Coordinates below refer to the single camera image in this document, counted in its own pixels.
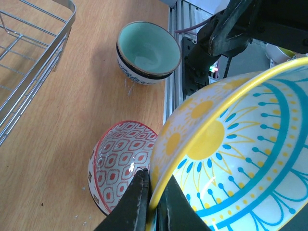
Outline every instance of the wooden table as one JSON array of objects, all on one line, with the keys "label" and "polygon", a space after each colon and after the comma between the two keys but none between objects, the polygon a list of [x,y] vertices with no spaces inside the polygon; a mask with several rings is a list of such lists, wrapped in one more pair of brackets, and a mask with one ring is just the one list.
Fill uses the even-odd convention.
[{"label": "wooden table", "polygon": [[[115,42],[132,21],[166,28],[168,7],[159,0],[74,2],[76,21],[56,72],[0,147],[1,231],[94,230],[105,218],[87,183],[95,143],[122,120],[137,120],[155,131],[162,126],[164,83],[134,85],[128,94],[131,83],[125,86],[117,66]],[[50,23],[15,4],[1,0],[0,9]],[[40,5],[53,12],[59,8],[51,0]]]}]

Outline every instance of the red patterned bowl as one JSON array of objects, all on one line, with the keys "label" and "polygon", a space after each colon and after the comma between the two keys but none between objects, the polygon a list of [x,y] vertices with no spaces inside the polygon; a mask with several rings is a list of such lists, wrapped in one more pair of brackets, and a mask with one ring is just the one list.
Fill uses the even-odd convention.
[{"label": "red patterned bowl", "polygon": [[95,145],[89,161],[88,184],[98,207],[109,214],[118,204],[138,168],[149,168],[157,134],[136,121],[123,121]]}]

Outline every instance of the blue dot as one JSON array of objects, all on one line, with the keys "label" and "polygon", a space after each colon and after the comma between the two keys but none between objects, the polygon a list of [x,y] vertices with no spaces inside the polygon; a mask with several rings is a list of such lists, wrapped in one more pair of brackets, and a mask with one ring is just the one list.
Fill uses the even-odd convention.
[{"label": "blue dot", "polygon": [[201,166],[202,166],[202,162],[199,162],[199,163],[198,163],[198,167],[197,167],[197,172],[200,172],[200,171],[201,171]]},{"label": "blue dot", "polygon": [[193,162],[191,162],[191,163],[188,165],[187,170],[186,170],[187,173],[190,172],[190,170],[192,169],[192,166],[193,166]]},{"label": "blue dot", "polygon": [[232,134],[232,135],[227,136],[227,139],[234,139],[234,138],[236,138],[236,137],[237,137],[237,135]]},{"label": "blue dot", "polygon": [[212,161],[210,159],[207,159],[207,166],[212,167]]},{"label": "blue dot", "polygon": [[178,166],[178,169],[180,169],[181,167],[183,167],[183,165],[186,163],[186,160],[187,160],[187,159],[184,159],[184,160],[181,161],[181,163],[180,163],[179,166]]},{"label": "blue dot", "polygon": [[233,129],[233,128],[236,128],[237,126],[239,126],[238,123],[232,124],[232,125],[230,125],[230,126],[228,127],[228,130]]},{"label": "blue dot", "polygon": [[290,208],[290,209],[289,209],[289,212],[290,212],[291,214],[294,214],[296,211],[295,211],[295,209]]},{"label": "blue dot", "polygon": [[222,117],[223,117],[223,115],[224,115],[226,112],[227,112],[227,110],[226,110],[226,111],[224,111],[223,113],[221,113],[220,118],[222,118]]},{"label": "blue dot", "polygon": [[229,121],[232,120],[235,116],[236,116],[236,113],[233,113],[231,116],[229,116],[229,117],[226,119],[226,122],[229,122]]},{"label": "blue dot", "polygon": [[222,156],[221,156],[220,153],[216,153],[216,157],[217,157],[218,160],[222,160]]},{"label": "blue dot", "polygon": [[223,147],[224,149],[231,149],[231,146],[228,145],[228,144],[224,144],[224,145],[222,145],[222,147]]}]

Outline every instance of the dish rack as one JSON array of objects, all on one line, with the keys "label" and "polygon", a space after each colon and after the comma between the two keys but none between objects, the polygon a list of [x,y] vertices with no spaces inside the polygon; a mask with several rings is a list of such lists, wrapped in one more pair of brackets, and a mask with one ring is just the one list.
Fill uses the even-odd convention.
[{"label": "dish rack", "polygon": [[[41,1],[37,1],[38,5],[35,5],[30,0],[19,0],[12,7],[10,0],[8,4],[0,6],[0,146],[48,75],[56,69],[75,21],[76,6],[71,0],[48,1],[57,9],[66,7],[64,10],[67,19],[51,13],[52,7],[49,11],[39,7],[38,5],[42,5]],[[3,10],[7,5],[10,5],[7,7],[8,11]],[[23,12],[18,12],[19,9],[25,9],[24,16],[28,16],[33,22],[19,16],[23,15]],[[45,23],[40,21],[43,17],[46,19]],[[58,30],[56,33],[51,32],[38,25],[39,23]]]}]

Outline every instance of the metal wire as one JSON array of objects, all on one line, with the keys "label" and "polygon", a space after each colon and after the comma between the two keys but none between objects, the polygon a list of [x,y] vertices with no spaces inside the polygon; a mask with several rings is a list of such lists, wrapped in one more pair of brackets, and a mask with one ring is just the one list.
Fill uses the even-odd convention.
[{"label": "metal wire", "polygon": [[[3,86],[0,84],[0,93],[2,90],[10,92],[10,95],[5,99],[4,103],[0,105],[0,146],[3,144],[4,140],[7,138],[17,121],[20,119],[25,109],[31,103],[33,97],[36,95],[45,79],[48,77],[50,72],[55,69],[57,63],[60,61],[70,34],[71,26],[75,20],[76,13],[76,7],[71,0],[52,0],[71,10],[72,15],[68,21],[28,2],[27,0],[19,1],[36,9],[38,12],[43,12],[46,15],[62,22],[64,26],[58,34],[54,34],[53,32],[34,25],[27,20],[21,19],[15,15],[0,10],[0,30],[3,29],[6,34],[9,35],[8,38],[10,36],[15,38],[14,41],[11,42],[8,46],[3,46],[0,44],[0,61],[2,61],[6,55],[14,54],[17,57],[25,58],[30,62],[33,62],[33,65],[26,72],[21,72],[19,70],[15,70],[12,67],[9,67],[8,65],[0,64],[0,70],[5,68],[10,72],[20,74],[20,77],[22,78],[13,89],[11,87]],[[4,21],[4,15],[16,20],[17,23],[30,26],[47,35],[53,36],[54,39],[52,43],[46,44],[43,41],[39,41],[30,36],[26,36],[18,31],[8,28]],[[27,54],[12,50],[13,47],[16,46],[20,41],[24,41],[27,44],[31,44],[40,48],[40,58],[33,59]]]}]

